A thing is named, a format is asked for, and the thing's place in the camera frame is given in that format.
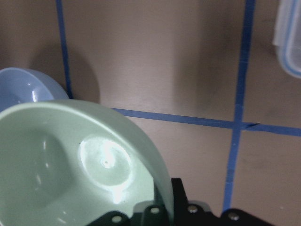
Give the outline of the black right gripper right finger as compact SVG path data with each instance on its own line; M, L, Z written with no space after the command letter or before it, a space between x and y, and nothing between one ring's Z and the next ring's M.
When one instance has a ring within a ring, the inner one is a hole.
M174 225L183 226L188 215L188 199L180 178L171 178L174 196Z

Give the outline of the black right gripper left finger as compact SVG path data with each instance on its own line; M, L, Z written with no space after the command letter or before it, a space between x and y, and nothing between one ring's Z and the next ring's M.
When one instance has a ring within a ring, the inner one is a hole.
M154 184L154 208L157 208L157 213L154 213L160 226L171 225L171 185L159 186Z

